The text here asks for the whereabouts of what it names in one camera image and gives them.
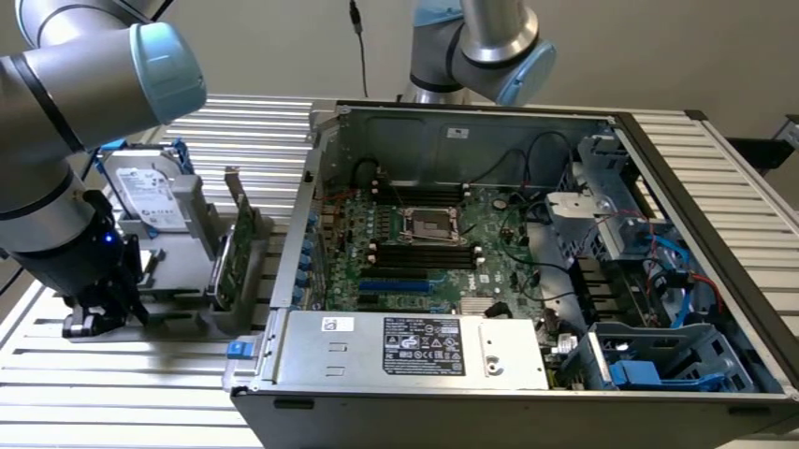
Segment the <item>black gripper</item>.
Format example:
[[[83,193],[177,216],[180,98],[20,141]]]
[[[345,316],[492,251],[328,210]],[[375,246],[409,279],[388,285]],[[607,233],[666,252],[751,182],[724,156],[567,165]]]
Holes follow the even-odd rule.
[[[135,236],[85,234],[59,248],[12,257],[71,308],[63,321],[64,338],[100,336],[125,326],[129,318],[149,324],[139,291],[144,272]]]

